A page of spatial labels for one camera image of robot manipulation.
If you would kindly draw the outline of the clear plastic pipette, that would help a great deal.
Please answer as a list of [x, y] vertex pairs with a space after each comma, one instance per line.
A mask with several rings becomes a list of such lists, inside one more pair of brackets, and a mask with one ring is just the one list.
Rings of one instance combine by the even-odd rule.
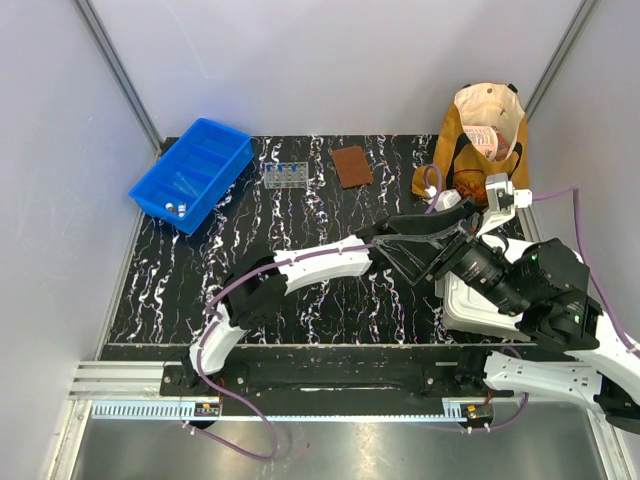
[[199, 190], [185, 177], [181, 172], [176, 172], [174, 175], [173, 184], [176, 189], [182, 191], [185, 195], [192, 197], [199, 196]]

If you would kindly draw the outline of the white rectangular lid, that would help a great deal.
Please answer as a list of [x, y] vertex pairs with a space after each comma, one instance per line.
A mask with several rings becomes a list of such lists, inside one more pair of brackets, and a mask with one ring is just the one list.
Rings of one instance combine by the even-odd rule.
[[435, 282], [435, 293], [443, 301], [442, 323], [447, 329], [529, 342], [516, 328], [521, 316], [508, 316], [453, 274]]

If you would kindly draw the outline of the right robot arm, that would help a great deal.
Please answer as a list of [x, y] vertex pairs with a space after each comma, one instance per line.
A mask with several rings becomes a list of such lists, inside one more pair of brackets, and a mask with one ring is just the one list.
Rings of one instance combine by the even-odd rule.
[[373, 243], [409, 281], [452, 274], [498, 313], [515, 318], [516, 329], [535, 345], [571, 358], [535, 363], [493, 352], [461, 361], [454, 373], [460, 392], [476, 396], [488, 387], [557, 396], [638, 433], [639, 359], [589, 295], [589, 268], [560, 240], [530, 244], [514, 261], [467, 233], [385, 235]]

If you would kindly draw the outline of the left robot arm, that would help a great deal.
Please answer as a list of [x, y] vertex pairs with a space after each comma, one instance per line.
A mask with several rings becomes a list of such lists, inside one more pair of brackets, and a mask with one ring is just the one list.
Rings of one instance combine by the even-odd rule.
[[410, 285], [441, 278], [448, 259], [481, 221], [479, 207], [462, 200], [442, 211], [388, 216], [330, 244], [290, 251], [253, 246], [206, 305], [211, 322], [182, 361], [182, 384], [195, 395], [211, 392], [235, 345], [273, 321], [285, 297], [297, 290], [389, 269]]

